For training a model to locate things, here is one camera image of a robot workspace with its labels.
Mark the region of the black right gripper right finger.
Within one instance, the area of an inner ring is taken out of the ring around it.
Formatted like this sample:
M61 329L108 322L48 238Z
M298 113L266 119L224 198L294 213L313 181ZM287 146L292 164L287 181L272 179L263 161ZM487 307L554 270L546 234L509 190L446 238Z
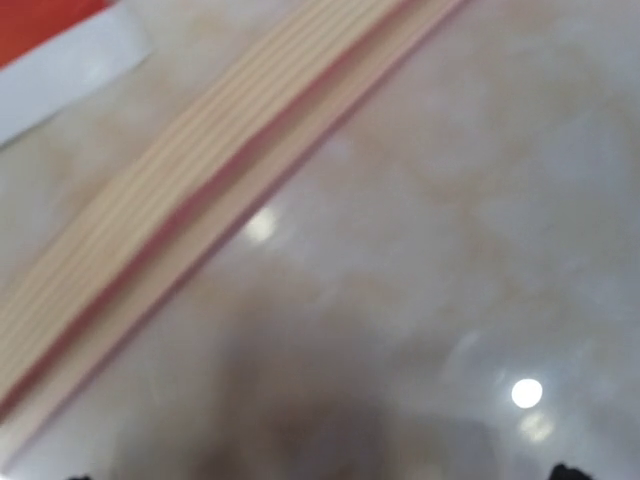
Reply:
M593 480L593 477L578 468L558 463L552 468L549 480Z

